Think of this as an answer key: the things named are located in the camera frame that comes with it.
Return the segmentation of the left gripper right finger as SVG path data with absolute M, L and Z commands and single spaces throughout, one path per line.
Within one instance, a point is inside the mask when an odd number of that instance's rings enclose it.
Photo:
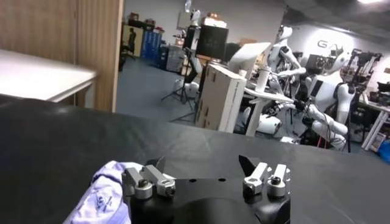
M 254 158 L 239 155 L 238 160 L 245 174 L 243 194 L 252 197 L 262 194 L 266 188 L 268 197 L 285 197 L 291 194 L 291 170 L 285 164 L 275 169 L 268 163 L 255 162 Z

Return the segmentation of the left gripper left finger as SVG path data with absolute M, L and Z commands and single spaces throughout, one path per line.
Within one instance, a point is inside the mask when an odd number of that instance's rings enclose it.
M 128 163 L 122 173 L 122 195 L 137 200 L 151 199 L 155 194 L 173 198 L 176 194 L 175 178 L 164 174 L 166 158 L 151 159 L 145 165 Z

